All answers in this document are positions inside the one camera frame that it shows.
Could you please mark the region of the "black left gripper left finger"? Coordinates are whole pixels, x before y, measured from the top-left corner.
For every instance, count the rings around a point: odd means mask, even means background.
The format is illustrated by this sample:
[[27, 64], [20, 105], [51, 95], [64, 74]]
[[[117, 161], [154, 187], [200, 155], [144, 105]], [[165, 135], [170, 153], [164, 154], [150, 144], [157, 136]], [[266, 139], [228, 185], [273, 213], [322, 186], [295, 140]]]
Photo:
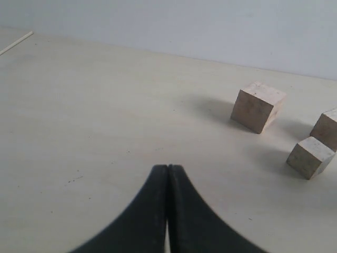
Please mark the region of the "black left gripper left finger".
[[155, 165], [127, 208], [72, 252], [164, 252], [168, 166]]

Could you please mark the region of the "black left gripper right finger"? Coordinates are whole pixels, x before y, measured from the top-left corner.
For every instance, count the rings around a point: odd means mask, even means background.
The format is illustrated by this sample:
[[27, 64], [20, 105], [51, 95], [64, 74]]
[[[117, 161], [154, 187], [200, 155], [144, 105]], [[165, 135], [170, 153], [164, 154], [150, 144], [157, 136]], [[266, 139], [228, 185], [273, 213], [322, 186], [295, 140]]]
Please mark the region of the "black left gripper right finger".
[[265, 252], [210, 208], [182, 166], [169, 165], [167, 186], [171, 252]]

